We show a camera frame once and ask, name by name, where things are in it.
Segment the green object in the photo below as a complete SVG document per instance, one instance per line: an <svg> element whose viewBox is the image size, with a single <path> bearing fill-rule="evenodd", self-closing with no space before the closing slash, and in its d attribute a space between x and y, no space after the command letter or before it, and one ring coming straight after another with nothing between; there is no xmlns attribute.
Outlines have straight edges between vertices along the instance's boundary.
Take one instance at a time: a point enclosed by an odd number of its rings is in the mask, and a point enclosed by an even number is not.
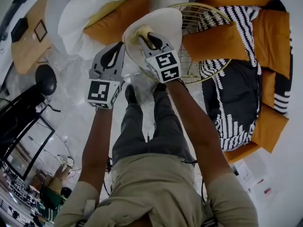
<svg viewBox="0 0 303 227"><path fill-rule="evenodd" d="M54 221L54 219L56 218L58 212L60 211L62 205L64 204L64 202L66 200L64 197L61 197L61 196L59 196L59 197L60 197L60 203L56 210L52 210L50 208L45 207L42 202L38 203L38 206L37 206L38 213L41 214L47 222Z"/></svg>
<svg viewBox="0 0 303 227"><path fill-rule="evenodd" d="M56 210L61 202L61 196L48 187L43 189L41 199L44 205L52 210Z"/></svg>

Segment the white sheet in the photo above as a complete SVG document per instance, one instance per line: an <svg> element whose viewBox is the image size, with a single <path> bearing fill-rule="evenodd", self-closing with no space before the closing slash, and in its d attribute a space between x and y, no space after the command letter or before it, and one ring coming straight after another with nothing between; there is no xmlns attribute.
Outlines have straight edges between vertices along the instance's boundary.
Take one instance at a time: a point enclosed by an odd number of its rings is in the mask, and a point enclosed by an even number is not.
<svg viewBox="0 0 303 227"><path fill-rule="evenodd" d="M123 34L126 53L138 66L146 68L145 56L139 45L130 44L129 37L143 25L148 25L153 32L165 36L176 51L182 44L182 13L178 9L157 9L131 24Z"/></svg>
<svg viewBox="0 0 303 227"><path fill-rule="evenodd" d="M53 44L69 55L78 54L93 59L105 46L83 33L89 17L106 3L114 0L49 0L46 8L46 27ZM151 10L188 0L152 0Z"/></svg>

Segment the person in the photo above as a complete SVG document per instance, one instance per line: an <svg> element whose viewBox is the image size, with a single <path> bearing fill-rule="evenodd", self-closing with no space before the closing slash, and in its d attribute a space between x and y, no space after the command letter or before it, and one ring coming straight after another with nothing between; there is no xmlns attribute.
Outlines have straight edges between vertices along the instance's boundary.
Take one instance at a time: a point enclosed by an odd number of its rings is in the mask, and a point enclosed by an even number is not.
<svg viewBox="0 0 303 227"><path fill-rule="evenodd" d="M210 204L202 204L195 189L194 158L166 89L194 147ZM128 107L112 149L113 189L108 199L95 205L104 179L113 115L113 110L96 111L79 181L55 226L197 227L206 219L225 227L258 226L256 209L224 157L216 127L184 83L178 79L158 84L153 96L156 129L153 139L145 142L135 88L127 86Z"/></svg>
<svg viewBox="0 0 303 227"><path fill-rule="evenodd" d="M44 226L46 222L53 222L70 194L66 195L69 188L62 186L71 172L74 160L72 157L67 157L67 161L65 161L60 155L57 155L57 159L60 162L60 166L53 177L46 178L45 186L41 191L41 201L37 203L35 214L31 214L34 223L39 227Z"/></svg>
<svg viewBox="0 0 303 227"><path fill-rule="evenodd" d="M57 159L60 162L60 166L53 177L46 178L40 193L43 204L52 210L56 210L60 205L63 182L74 165L72 157L67 157L67 161L65 161L62 156L58 155Z"/></svg>

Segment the desk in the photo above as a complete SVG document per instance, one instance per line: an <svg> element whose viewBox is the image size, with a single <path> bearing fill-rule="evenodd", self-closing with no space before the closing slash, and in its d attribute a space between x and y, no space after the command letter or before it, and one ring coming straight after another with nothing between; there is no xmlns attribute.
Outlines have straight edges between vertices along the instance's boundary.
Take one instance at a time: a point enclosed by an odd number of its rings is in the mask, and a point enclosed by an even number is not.
<svg viewBox="0 0 303 227"><path fill-rule="evenodd" d="M11 54L17 72L26 74L52 46L45 28L47 0L38 0L26 14L28 29L21 39L11 45Z"/></svg>

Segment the wire basket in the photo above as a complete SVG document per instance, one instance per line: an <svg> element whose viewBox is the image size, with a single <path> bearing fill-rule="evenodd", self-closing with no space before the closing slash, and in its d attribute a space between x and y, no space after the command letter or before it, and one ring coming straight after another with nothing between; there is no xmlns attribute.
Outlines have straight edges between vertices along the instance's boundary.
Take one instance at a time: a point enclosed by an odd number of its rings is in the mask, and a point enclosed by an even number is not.
<svg viewBox="0 0 303 227"><path fill-rule="evenodd" d="M178 3L170 6L171 8L178 9L182 13L182 35L194 34L205 30L205 28L212 28L216 25L210 22L210 17L214 18L218 24L229 24L230 19L220 10L197 2ZM211 73L203 73L203 68L206 64L205 61L193 61L188 55L186 49L182 45L178 51L178 56L181 63L182 80L186 84L206 81L218 73L230 63L231 59L226 60L223 66L216 67L211 70ZM153 74L140 67L149 78L157 80Z"/></svg>
<svg viewBox="0 0 303 227"><path fill-rule="evenodd" d="M5 108L7 105L9 105L10 101L4 98L0 98L0 111L2 108Z"/></svg>

